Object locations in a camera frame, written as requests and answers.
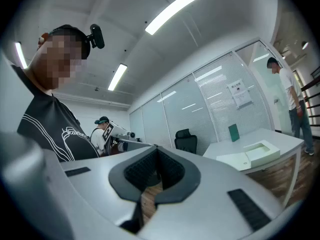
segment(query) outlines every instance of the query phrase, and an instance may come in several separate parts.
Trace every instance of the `glass partition wall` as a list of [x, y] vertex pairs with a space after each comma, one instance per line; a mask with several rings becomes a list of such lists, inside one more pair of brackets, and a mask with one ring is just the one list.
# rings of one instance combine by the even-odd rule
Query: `glass partition wall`
[[276, 58], [276, 56], [261, 41], [241, 48], [236, 53], [245, 62], [263, 89], [272, 117], [276, 122], [275, 129], [291, 135], [289, 107], [280, 76], [272, 74], [272, 70], [267, 68], [268, 59]]
[[[270, 57], [281, 61], [256, 40], [208, 62], [131, 113], [131, 131], [148, 143], [175, 148], [177, 131], [189, 129], [197, 136], [196, 154], [201, 156], [210, 143], [230, 140], [233, 124], [240, 137], [259, 128], [291, 134], [279, 76], [267, 69]], [[250, 96], [240, 107], [228, 88], [238, 80]]]

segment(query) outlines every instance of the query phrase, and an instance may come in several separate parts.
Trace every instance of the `man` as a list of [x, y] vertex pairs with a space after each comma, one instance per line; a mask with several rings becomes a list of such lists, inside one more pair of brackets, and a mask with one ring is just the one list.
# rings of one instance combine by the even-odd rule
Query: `man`
[[268, 69], [272, 69], [272, 74], [279, 74], [281, 83], [285, 89], [289, 106], [292, 133], [294, 137], [299, 138], [300, 128], [302, 129], [303, 139], [306, 146], [305, 152], [312, 156], [315, 151], [309, 124], [309, 116], [306, 109], [305, 99], [294, 74], [290, 69], [280, 67], [277, 60], [273, 57], [268, 59], [266, 67]]
[[90, 141], [98, 151], [99, 155], [103, 157], [105, 140], [102, 137], [102, 135], [104, 134], [109, 124], [109, 119], [106, 116], [102, 116], [99, 120], [96, 120], [94, 123], [97, 125], [97, 127], [92, 131]]
[[52, 90], [73, 77], [90, 53], [90, 42], [79, 29], [63, 25], [44, 33], [26, 69], [13, 69], [33, 94], [17, 132], [55, 152], [60, 162], [98, 158], [79, 121]]

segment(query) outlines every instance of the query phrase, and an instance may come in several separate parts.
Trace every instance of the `black t-shirt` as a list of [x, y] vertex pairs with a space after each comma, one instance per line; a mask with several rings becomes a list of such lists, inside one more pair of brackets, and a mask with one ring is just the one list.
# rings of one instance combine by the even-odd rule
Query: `black t-shirt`
[[20, 67], [12, 67], [34, 95], [17, 132], [34, 139], [43, 149], [54, 151], [60, 162], [98, 158], [98, 152], [68, 107], [39, 90]]

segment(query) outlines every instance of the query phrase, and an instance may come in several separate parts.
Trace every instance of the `green folder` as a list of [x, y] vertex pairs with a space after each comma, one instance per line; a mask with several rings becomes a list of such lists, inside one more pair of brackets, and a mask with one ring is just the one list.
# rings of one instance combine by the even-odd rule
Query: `green folder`
[[230, 132], [232, 142], [235, 142], [236, 140], [240, 139], [238, 127], [236, 124], [229, 126], [229, 132]]

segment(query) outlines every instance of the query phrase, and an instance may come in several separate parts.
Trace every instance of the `black office chair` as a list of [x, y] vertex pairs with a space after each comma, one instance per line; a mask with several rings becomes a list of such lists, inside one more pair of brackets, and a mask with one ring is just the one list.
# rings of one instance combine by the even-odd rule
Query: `black office chair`
[[193, 154], [197, 153], [198, 138], [196, 135], [191, 135], [189, 129], [178, 130], [175, 134], [175, 148], [178, 150], [187, 151]]

